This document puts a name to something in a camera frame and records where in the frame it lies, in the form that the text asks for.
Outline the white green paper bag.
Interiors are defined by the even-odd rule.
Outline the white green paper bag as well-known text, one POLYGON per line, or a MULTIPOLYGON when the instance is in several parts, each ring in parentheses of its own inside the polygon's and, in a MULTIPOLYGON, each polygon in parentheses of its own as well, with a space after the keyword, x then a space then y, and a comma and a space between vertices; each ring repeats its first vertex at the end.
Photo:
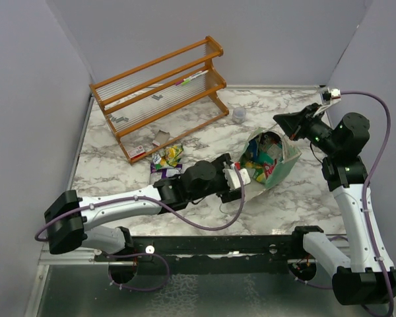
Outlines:
MULTIPOLYGON (((246 162, 252 161, 249 142, 258 134, 266 131, 272 131, 278 134, 275 126, 271 127, 271 129, 263 129, 259 127, 249 134, 247 139, 244 139, 245 135, 241 133, 240 138, 234 140, 233 150, 234 153, 238 155, 236 162, 238 162, 242 168, 245 168, 244 165, 246 162)), ((277 163, 272 178, 268 179, 264 184, 261 184, 251 178, 251 183, 242 187, 242 189, 245 190, 245 202, 280 184, 290 174, 294 165, 300 158, 301 151, 291 143, 288 137, 285 135, 279 136, 282 141, 283 159, 277 163)))

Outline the yellow green snack packet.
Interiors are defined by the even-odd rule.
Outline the yellow green snack packet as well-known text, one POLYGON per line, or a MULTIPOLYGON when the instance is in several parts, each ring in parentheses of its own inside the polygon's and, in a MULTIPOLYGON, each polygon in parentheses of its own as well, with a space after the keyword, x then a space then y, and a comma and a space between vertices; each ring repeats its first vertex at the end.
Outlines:
POLYGON ((155 169, 175 168, 183 155, 183 145, 177 144, 166 147, 152 154, 155 169))

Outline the teal snack packet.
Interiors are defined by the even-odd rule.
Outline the teal snack packet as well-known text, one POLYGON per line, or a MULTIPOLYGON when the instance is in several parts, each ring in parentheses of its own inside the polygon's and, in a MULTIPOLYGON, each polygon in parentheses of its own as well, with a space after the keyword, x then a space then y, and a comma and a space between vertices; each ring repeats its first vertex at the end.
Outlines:
POLYGON ((283 159, 281 137, 272 131, 255 136, 250 142, 251 160, 257 164, 273 165, 283 159))

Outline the yellow green Fox's candy bag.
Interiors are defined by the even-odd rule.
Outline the yellow green Fox's candy bag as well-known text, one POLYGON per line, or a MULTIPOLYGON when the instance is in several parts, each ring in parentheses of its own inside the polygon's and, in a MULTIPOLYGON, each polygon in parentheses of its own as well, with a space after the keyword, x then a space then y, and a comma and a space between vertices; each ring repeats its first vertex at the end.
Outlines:
POLYGON ((244 166, 250 178, 261 184, 264 184, 268 179, 272 178, 276 165, 277 160, 274 160, 272 163, 263 162, 261 164, 248 161, 244 166))

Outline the purple snack packet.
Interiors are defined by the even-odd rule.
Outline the purple snack packet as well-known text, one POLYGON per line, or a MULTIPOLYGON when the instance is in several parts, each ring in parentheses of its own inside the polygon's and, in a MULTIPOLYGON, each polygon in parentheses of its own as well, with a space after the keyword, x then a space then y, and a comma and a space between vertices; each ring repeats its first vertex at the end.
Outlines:
POLYGON ((160 170, 157 170, 155 165, 153 163, 150 163, 150 177, 149 177, 149 184, 153 185, 155 182, 173 177, 177 174, 180 174, 182 171, 182 164, 177 164, 173 168, 162 168, 160 170))

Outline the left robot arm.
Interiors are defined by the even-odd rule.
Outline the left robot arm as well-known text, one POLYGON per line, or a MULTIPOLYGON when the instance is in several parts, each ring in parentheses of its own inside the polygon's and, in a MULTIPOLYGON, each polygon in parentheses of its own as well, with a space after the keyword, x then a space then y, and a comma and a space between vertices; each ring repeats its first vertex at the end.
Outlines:
POLYGON ((48 243, 53 255, 77 248, 90 248, 128 259, 133 243, 127 229, 111 229, 107 223, 144 215, 159 215, 185 209, 190 203, 216 195, 223 203, 245 201, 245 187, 251 182, 246 169, 228 153, 209 162, 200 160, 184 172, 142 189, 100 197, 80 197, 75 190, 63 192, 44 213, 45 227, 35 235, 48 243))

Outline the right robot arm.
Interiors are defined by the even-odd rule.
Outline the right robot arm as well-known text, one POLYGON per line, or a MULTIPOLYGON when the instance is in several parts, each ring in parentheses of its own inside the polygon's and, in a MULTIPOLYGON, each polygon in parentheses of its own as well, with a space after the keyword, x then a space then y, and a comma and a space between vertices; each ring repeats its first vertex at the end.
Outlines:
POLYGON ((311 104, 273 119, 290 140, 308 139, 325 154, 321 170, 341 211, 350 254, 344 255, 319 229, 292 239, 290 251, 297 258, 310 254, 319 262, 340 304, 391 304, 396 269, 371 209, 368 173, 359 155, 370 138, 369 120, 350 112, 331 128, 323 122, 320 107, 311 104))

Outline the small clear plastic cup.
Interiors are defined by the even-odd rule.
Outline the small clear plastic cup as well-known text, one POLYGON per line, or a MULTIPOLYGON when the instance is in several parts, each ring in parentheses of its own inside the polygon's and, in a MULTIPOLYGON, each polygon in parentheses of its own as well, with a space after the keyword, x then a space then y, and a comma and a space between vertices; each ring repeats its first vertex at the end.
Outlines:
POLYGON ((235 107, 232 112, 232 121, 242 124, 246 120, 246 109, 244 107, 235 107))

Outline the open small cardboard box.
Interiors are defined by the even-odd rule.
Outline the open small cardboard box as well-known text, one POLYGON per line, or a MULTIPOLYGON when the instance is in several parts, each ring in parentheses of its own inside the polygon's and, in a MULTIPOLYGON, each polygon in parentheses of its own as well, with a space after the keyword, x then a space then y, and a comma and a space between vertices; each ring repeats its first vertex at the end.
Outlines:
POLYGON ((159 147, 165 144, 169 139, 170 139, 170 133, 160 129, 154 136, 152 144, 155 147, 159 147))

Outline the red white staple box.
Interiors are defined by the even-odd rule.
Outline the red white staple box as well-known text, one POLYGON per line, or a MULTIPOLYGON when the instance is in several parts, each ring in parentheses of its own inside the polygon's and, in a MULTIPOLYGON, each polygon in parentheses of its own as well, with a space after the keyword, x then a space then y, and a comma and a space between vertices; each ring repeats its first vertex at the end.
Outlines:
POLYGON ((145 153, 146 153, 146 151, 142 146, 135 147, 127 152, 128 157, 131 159, 140 157, 141 155, 143 155, 145 153))

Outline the purple capped marker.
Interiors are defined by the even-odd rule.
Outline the purple capped marker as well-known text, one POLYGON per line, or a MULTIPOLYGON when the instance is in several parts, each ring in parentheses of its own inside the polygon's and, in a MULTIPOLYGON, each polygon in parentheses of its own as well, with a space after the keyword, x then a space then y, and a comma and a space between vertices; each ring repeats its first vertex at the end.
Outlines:
POLYGON ((182 84, 184 84, 184 83, 190 82, 190 81, 193 80, 194 78, 198 77, 202 72, 203 72, 203 71, 198 71, 198 72, 196 72, 195 74, 192 74, 192 75, 190 75, 190 76, 188 76, 188 77, 186 77, 186 78, 184 78, 184 79, 182 79, 182 80, 176 82, 176 83, 175 83, 175 86, 182 85, 182 84))

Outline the orange wooden two-tier rack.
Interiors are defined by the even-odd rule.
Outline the orange wooden two-tier rack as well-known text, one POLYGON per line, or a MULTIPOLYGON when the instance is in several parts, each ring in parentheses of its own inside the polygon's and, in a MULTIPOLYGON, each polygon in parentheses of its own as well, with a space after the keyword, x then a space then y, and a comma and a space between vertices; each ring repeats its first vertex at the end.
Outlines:
POLYGON ((130 164, 179 141, 227 116, 228 108, 218 97, 226 81, 213 60, 222 56, 222 46, 211 36, 163 55, 118 75, 91 84, 90 91, 110 131, 130 164), (149 127, 190 104, 207 98, 218 112, 178 136, 171 135, 153 149, 133 153, 122 139, 149 127))

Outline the grey staple strip lower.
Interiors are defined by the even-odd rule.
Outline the grey staple strip lower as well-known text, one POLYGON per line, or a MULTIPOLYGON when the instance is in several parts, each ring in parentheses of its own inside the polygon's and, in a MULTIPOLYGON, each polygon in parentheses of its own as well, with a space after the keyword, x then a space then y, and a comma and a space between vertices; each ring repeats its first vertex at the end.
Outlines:
POLYGON ((119 122, 128 122, 129 118, 126 118, 125 116, 119 116, 119 117, 115 117, 115 116, 109 116, 110 121, 114 122, 114 123, 119 123, 119 122))

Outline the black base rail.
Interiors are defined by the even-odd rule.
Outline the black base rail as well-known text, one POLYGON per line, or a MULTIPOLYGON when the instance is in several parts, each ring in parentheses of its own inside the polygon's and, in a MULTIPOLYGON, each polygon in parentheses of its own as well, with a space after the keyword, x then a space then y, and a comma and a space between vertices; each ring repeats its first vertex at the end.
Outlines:
POLYGON ((247 236, 134 236, 126 254, 133 259, 99 255, 97 262, 139 275, 184 275, 288 272, 289 260, 301 260, 307 233, 319 226, 298 226, 292 234, 247 236))

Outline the aluminium frame rail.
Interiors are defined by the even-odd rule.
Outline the aluminium frame rail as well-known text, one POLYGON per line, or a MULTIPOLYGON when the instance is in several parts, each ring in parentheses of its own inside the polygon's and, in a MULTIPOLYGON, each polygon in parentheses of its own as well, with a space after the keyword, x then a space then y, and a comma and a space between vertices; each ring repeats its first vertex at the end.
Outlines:
POLYGON ((44 244, 38 263, 40 265, 86 265, 92 264, 94 259, 94 251, 88 248, 79 248, 68 253, 54 255, 50 253, 49 246, 44 244))

